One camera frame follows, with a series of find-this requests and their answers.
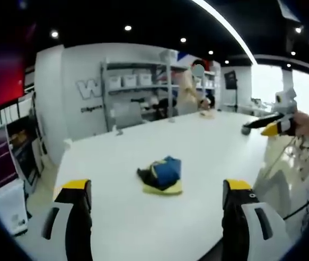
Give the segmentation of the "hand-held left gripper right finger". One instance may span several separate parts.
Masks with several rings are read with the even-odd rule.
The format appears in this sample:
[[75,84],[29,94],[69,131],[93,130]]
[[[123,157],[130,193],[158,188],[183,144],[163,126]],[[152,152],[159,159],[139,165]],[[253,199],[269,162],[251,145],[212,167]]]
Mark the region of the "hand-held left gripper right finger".
[[292,242],[283,218],[242,180],[223,181],[222,260],[281,260]]

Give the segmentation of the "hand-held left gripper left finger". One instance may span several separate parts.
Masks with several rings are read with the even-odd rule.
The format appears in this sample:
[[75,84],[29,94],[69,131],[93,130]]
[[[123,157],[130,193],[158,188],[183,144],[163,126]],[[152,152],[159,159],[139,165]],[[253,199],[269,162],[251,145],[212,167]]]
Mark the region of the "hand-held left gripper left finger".
[[58,190],[41,236],[54,260],[92,260],[91,181],[72,180]]

